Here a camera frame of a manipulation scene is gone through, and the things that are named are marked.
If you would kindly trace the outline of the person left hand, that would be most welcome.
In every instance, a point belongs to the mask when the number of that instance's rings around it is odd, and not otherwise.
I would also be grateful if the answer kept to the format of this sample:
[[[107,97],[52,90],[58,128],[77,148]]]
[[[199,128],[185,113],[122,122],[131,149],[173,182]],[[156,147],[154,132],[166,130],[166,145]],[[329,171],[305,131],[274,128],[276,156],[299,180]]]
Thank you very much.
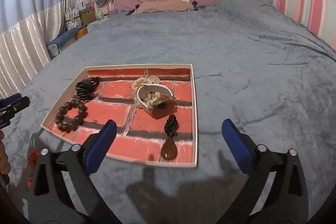
[[[11,165],[9,163],[9,158],[6,153],[5,145],[3,144],[3,139],[5,134],[0,131],[0,172],[1,174],[9,174],[11,170]]]

